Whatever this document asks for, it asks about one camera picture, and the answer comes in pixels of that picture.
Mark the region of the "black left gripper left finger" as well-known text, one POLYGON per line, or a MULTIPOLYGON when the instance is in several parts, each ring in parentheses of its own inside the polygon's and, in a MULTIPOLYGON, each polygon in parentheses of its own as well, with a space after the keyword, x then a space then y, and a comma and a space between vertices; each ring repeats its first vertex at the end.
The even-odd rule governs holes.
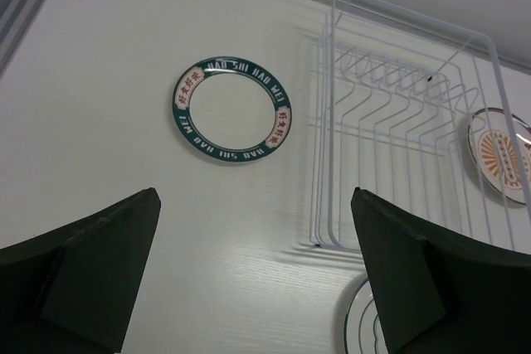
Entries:
POLYGON ((150 187, 1 250, 3 353, 119 353, 158 226, 150 187))

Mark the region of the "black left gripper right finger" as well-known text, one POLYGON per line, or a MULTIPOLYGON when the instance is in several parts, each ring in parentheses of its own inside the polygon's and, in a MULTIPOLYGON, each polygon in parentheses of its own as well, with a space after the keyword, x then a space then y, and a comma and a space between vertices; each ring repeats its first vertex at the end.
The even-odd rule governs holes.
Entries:
POLYGON ((528 353, 530 257, 356 188, 353 223, 390 353, 528 353))

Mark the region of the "white plate with line pattern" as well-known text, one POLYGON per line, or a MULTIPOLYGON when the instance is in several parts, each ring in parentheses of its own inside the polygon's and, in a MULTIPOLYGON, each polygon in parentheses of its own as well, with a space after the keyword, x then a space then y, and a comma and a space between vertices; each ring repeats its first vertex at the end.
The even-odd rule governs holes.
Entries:
POLYGON ((388 354, 370 282, 365 277, 354 290, 343 323, 348 354, 388 354))

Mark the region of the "green rimmed white plate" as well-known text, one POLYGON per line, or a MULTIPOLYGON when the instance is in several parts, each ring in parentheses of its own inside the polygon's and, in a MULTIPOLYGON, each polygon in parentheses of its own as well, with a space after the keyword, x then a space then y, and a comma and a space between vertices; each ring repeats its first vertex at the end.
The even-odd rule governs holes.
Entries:
POLYGON ((188 67, 173 89, 172 114, 182 137, 221 162, 254 162, 286 141, 293 111, 280 81, 265 67, 215 56, 188 67))

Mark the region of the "orange patterned plate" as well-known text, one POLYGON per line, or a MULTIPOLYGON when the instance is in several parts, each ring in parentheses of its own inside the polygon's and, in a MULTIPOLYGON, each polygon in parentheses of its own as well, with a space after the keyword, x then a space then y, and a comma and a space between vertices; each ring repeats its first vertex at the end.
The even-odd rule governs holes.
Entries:
POLYGON ((472 160, 485 182, 507 200, 524 206, 519 163, 530 179, 530 126, 516 115, 512 116, 512 122, 515 140, 509 134, 502 109, 479 109, 470 117, 467 141, 472 160))

